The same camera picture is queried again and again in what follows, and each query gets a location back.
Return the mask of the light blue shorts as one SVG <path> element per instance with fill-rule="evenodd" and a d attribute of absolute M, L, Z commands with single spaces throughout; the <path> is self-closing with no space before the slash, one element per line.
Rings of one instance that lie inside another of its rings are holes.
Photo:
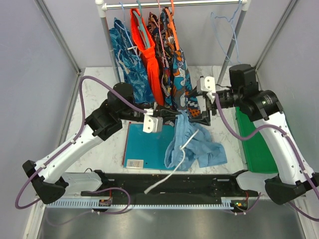
<path fill-rule="evenodd" d="M 164 156 L 164 166 L 173 171 L 164 179 L 144 190 L 149 193 L 165 182 L 176 171 L 187 171 L 197 160 L 200 168 L 227 163 L 226 152 L 221 143 L 213 142 L 210 132 L 199 123 L 190 122 L 185 111 L 180 110 L 174 124 L 174 137 Z"/>

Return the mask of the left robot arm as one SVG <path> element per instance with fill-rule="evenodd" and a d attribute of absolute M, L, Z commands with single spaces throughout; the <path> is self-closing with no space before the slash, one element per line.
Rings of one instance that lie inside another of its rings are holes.
<path fill-rule="evenodd" d="M 95 192 L 104 196 L 109 183 L 101 170 L 89 173 L 68 173 L 67 169 L 92 148 L 122 129 L 123 120 L 143 123 L 143 131 L 161 131 L 164 122 L 179 115 L 157 103 L 136 104 L 133 87 L 117 83 L 99 108 L 82 120 L 79 131 L 42 160 L 26 161 L 23 169 L 36 194 L 44 204 L 51 204 L 65 195 Z"/>

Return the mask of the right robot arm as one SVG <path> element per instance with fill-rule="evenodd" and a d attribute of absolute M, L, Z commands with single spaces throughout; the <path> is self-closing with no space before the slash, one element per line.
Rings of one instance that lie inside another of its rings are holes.
<path fill-rule="evenodd" d="M 230 84 L 226 90 L 216 90 L 213 77 L 201 77 L 188 98 L 202 96 L 206 110 L 192 119 L 193 122 L 209 125 L 216 113 L 222 118 L 229 132 L 241 141 L 250 140 L 257 133 L 263 137 L 276 163 L 277 174 L 240 172 L 228 183 L 228 190 L 240 196 L 246 190 L 264 192 L 276 204 L 288 203 L 313 190 L 318 194 L 319 175 L 302 157 L 286 122 L 286 116 L 276 94 L 260 90 L 255 69 L 249 64 L 229 68 Z M 228 124 L 222 110 L 238 107 L 255 126 L 248 136 L 238 135 Z"/>

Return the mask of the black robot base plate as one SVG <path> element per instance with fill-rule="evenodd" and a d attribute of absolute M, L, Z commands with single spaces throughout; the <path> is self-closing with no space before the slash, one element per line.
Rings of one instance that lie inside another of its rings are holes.
<path fill-rule="evenodd" d="M 111 196 L 126 204 L 217 204 L 222 198 L 256 197 L 258 192 L 243 190 L 234 174 L 174 174 L 149 193 L 144 190 L 165 177 L 164 174 L 102 173 L 102 185 L 81 196 Z"/>

